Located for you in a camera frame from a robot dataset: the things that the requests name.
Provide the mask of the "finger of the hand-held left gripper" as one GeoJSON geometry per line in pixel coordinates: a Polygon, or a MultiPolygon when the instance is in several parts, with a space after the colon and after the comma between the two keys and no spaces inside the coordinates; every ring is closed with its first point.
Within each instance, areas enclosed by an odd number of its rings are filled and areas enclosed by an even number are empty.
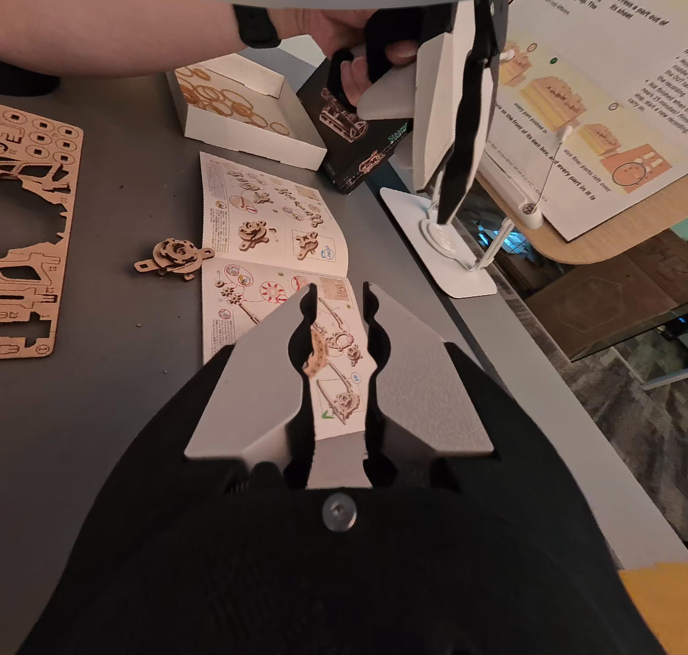
{"type": "Polygon", "coordinates": [[[473,185],[484,152],[507,23],[508,0],[465,0],[455,6],[451,218],[473,185]]]}
{"type": "Polygon", "coordinates": [[[476,177],[476,100],[464,80],[476,39],[474,0],[447,10],[450,30],[417,51],[412,133],[414,190],[431,197],[439,226],[455,217],[476,177]]]}

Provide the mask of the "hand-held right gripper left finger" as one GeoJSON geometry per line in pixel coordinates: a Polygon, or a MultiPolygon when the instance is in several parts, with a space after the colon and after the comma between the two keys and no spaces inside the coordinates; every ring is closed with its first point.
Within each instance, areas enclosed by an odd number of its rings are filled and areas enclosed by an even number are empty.
{"type": "Polygon", "coordinates": [[[235,460],[249,473],[270,462],[305,488],[315,447],[309,378],[317,287],[296,292],[231,347],[189,440],[189,460],[235,460]]]}

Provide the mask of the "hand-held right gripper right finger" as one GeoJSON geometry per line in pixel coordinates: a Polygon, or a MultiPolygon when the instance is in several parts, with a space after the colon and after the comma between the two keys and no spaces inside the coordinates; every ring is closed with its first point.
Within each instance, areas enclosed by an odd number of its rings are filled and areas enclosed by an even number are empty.
{"type": "Polygon", "coordinates": [[[441,460],[494,445],[439,333],[378,285],[363,285],[369,380],[363,468],[373,487],[422,486],[441,460]]]}

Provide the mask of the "wooden ring gear part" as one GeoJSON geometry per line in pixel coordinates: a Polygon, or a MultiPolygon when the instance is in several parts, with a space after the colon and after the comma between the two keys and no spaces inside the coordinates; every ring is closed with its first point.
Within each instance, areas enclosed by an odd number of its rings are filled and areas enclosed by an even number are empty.
{"type": "Polygon", "coordinates": [[[309,378],[315,376],[328,364],[328,335],[322,327],[314,323],[310,328],[312,351],[303,366],[304,374],[309,378]]]}

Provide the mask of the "small round wooden assembly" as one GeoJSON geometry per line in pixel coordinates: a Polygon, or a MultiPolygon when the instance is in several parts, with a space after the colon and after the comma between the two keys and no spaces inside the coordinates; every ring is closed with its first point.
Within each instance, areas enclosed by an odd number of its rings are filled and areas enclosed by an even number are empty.
{"type": "Polygon", "coordinates": [[[153,258],[136,262],[134,268],[137,272],[157,272],[160,276],[179,274],[185,281],[191,281],[203,261],[214,256],[215,251],[210,247],[198,248],[188,240],[167,238],[154,246],[153,258]]]}

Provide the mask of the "illustrated instruction booklet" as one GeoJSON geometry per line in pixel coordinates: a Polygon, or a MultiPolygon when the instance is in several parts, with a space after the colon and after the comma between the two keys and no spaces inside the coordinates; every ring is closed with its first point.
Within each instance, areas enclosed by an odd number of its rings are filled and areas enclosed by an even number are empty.
{"type": "Polygon", "coordinates": [[[314,188],[200,154],[202,357],[207,363],[302,288],[317,287],[314,323],[328,335],[328,364],[310,379],[317,440],[365,429],[376,364],[348,280],[348,246],[314,188]]]}

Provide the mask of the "person's left forearm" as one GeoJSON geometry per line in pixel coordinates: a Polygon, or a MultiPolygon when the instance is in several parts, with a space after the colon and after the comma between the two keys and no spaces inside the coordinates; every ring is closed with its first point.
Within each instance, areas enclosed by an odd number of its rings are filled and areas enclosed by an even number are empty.
{"type": "Polygon", "coordinates": [[[1,62],[53,76],[132,77],[244,49],[208,0],[1,0],[1,62]]]}

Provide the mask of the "black model kit box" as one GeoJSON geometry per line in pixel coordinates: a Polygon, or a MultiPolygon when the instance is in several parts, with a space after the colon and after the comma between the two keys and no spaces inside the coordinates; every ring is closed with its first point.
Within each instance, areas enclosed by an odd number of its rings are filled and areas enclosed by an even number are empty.
{"type": "Polygon", "coordinates": [[[327,149],[322,169],[339,192],[349,194],[393,154],[411,124],[408,119],[360,119],[326,88],[329,71],[325,59],[297,97],[327,149]]]}

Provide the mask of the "laser-cut wooden parts sheet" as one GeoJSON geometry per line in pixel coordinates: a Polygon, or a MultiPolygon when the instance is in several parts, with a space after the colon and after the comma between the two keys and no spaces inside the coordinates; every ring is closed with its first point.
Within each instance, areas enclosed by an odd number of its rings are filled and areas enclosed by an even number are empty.
{"type": "Polygon", "coordinates": [[[55,242],[30,235],[1,256],[1,358],[54,351],[78,184],[83,130],[1,106],[1,183],[57,210],[55,242]]]}

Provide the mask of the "person's left hand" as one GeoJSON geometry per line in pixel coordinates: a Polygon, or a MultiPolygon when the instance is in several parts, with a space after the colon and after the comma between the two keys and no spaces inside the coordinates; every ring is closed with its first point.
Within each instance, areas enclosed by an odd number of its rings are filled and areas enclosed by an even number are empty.
{"type": "MultiPolygon", "coordinates": [[[[308,8],[270,8],[280,39],[308,35],[331,58],[340,49],[356,49],[364,44],[365,26],[375,10],[325,10],[308,8]]],[[[361,96],[371,86],[364,54],[340,64],[343,92],[350,104],[358,106],[361,96]]]]}

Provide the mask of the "white stand base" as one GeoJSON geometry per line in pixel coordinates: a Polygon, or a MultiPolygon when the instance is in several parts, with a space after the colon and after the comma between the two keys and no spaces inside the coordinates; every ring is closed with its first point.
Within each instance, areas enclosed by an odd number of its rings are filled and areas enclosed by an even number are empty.
{"type": "Polygon", "coordinates": [[[380,196],[435,283],[449,297],[487,297],[497,293],[486,269],[514,228],[510,218],[503,220],[496,238],[478,257],[456,227],[437,224],[435,204],[430,199],[385,187],[380,196]]]}

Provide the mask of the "printed instruction poster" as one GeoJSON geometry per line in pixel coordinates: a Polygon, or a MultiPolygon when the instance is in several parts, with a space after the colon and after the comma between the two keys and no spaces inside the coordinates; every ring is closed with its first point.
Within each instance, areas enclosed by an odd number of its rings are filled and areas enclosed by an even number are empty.
{"type": "Polygon", "coordinates": [[[486,158],[570,242],[687,174],[687,0],[514,0],[486,158]]]}

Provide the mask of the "white page holder clip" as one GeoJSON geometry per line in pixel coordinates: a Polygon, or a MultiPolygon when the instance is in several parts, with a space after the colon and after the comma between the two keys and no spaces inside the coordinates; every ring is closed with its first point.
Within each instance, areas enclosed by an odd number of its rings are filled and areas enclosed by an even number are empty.
{"type": "Polygon", "coordinates": [[[534,201],[534,203],[530,204],[530,206],[532,207],[530,209],[530,214],[533,215],[534,217],[538,216],[540,218],[540,226],[541,226],[541,221],[543,220],[543,216],[541,214],[541,209],[540,209],[540,203],[545,196],[548,181],[549,181],[550,176],[553,172],[553,169],[555,168],[556,163],[557,163],[558,154],[559,154],[561,148],[563,147],[563,145],[565,144],[565,142],[569,139],[570,135],[572,134],[572,130],[573,130],[573,126],[571,124],[567,124],[560,131],[559,137],[558,137],[558,143],[556,144],[554,152],[551,156],[551,160],[550,160],[547,172],[546,172],[546,177],[544,179],[543,186],[541,187],[539,196],[538,196],[537,200],[534,201]]]}

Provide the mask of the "white cardboard tray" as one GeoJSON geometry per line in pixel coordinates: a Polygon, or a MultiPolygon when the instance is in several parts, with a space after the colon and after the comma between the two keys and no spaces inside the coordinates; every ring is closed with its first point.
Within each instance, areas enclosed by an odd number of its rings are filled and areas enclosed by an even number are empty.
{"type": "Polygon", "coordinates": [[[167,81],[185,137],[319,170],[325,144],[279,72],[231,54],[178,67],[167,81]]]}

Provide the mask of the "black wristband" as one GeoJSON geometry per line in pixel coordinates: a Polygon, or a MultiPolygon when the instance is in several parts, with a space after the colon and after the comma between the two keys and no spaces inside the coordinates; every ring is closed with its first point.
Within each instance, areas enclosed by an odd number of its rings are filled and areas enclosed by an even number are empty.
{"type": "Polygon", "coordinates": [[[281,38],[267,8],[232,5],[239,38],[246,48],[271,49],[281,44],[281,38]]]}

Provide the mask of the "brown cardboard box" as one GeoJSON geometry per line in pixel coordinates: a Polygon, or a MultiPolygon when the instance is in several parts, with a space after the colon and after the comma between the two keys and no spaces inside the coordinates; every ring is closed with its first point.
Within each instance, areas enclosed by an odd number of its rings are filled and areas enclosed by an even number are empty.
{"type": "Polygon", "coordinates": [[[567,358],[587,357],[687,311],[687,242],[664,230],[573,268],[526,305],[567,358]]]}

